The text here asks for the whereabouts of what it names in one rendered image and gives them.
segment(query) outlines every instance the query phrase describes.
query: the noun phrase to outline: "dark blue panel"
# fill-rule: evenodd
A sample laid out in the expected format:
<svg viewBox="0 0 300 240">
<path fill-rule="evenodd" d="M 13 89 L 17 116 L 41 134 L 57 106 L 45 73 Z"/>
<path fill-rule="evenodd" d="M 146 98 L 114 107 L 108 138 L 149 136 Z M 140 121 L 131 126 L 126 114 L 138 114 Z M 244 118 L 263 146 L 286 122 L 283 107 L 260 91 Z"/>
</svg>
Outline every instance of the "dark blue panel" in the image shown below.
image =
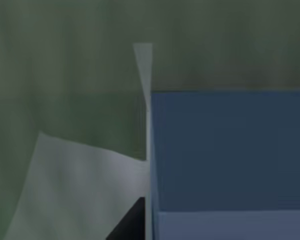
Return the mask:
<svg viewBox="0 0 300 240">
<path fill-rule="evenodd" d="M 300 209 L 300 92 L 154 93 L 162 211 Z"/>
</svg>

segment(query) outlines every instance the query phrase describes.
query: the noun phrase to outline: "black object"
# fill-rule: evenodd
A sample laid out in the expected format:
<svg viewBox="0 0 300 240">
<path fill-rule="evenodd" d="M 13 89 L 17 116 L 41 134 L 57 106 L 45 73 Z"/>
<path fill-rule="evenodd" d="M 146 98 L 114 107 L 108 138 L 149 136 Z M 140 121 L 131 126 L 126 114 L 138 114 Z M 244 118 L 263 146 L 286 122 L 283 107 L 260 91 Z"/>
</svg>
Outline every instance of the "black object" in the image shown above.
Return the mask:
<svg viewBox="0 0 300 240">
<path fill-rule="evenodd" d="M 145 240 L 146 201 L 140 197 L 108 235 L 106 240 Z"/>
</svg>

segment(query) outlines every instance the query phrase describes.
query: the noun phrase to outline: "blue surface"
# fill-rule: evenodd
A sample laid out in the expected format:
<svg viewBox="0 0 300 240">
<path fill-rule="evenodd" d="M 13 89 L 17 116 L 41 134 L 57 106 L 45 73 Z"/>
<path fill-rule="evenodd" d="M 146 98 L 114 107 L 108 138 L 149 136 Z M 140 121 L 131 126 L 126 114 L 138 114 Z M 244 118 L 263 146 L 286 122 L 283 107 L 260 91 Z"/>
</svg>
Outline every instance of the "blue surface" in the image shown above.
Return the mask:
<svg viewBox="0 0 300 240">
<path fill-rule="evenodd" d="M 300 210 L 300 92 L 152 94 L 159 208 Z"/>
</svg>

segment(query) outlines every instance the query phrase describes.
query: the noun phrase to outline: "black triangle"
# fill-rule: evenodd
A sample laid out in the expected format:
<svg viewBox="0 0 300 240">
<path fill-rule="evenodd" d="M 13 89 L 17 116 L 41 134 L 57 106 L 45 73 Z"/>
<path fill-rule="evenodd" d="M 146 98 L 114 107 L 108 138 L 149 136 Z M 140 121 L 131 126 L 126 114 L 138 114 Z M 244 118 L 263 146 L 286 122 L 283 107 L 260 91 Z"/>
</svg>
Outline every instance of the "black triangle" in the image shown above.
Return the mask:
<svg viewBox="0 0 300 240">
<path fill-rule="evenodd" d="M 130 208 L 106 240 L 145 240 L 146 201 L 140 197 Z"/>
</svg>

